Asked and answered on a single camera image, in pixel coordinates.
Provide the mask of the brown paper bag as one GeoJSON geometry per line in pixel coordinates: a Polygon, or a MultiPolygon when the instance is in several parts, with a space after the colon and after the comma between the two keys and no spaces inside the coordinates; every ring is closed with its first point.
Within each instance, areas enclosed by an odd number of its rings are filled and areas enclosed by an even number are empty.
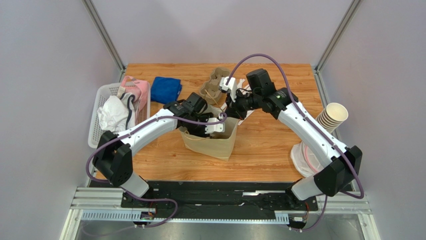
{"type": "MultiPolygon", "coordinates": [[[[191,93],[187,99],[182,100],[181,104],[185,107],[194,107],[195,112],[192,114],[194,117],[213,115],[213,118],[216,118],[222,113],[222,110],[208,104],[204,98],[195,92],[191,93]]],[[[186,128],[187,122],[183,122],[178,130],[187,149],[219,160],[228,161],[234,149],[238,122],[238,119],[228,117],[224,122],[225,132],[212,133],[210,137],[190,135],[186,128]]]]}

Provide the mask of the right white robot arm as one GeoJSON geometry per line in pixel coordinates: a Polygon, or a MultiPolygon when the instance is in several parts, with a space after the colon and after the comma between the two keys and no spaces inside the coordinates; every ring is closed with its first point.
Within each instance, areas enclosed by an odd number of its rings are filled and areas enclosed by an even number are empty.
{"type": "Polygon", "coordinates": [[[304,108],[296,95],[283,87],[276,89],[268,72],[257,69],[247,74],[250,90],[237,86],[236,79],[223,77],[219,89],[227,94],[226,114],[244,120],[249,110],[261,109],[289,127],[313,152],[323,169],[296,181],[291,195],[299,201],[341,192],[358,175],[363,153],[355,145],[348,147],[327,132],[304,108]]]}

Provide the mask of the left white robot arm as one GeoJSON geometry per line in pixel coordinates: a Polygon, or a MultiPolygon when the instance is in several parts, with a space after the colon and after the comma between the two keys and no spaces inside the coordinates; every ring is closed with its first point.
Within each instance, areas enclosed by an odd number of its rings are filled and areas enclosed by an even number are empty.
{"type": "Polygon", "coordinates": [[[135,173],[134,155],[152,141],[180,127],[200,137],[209,137],[207,122],[215,115],[207,108],[207,102],[193,92],[187,99],[165,104],[155,115],[128,130],[119,133],[107,130],[100,137],[88,163],[105,177],[103,183],[121,188],[128,196],[143,203],[151,202],[153,189],[135,173]]]}

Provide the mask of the grey pulp cup carrier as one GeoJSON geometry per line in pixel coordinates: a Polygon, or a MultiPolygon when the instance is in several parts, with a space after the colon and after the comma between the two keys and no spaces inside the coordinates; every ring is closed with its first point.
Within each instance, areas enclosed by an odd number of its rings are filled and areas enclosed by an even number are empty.
{"type": "Polygon", "coordinates": [[[223,77],[228,77],[231,71],[225,67],[216,67],[209,75],[209,80],[204,82],[199,89],[199,95],[206,100],[209,105],[215,105],[222,97],[219,89],[220,81],[223,77]]]}

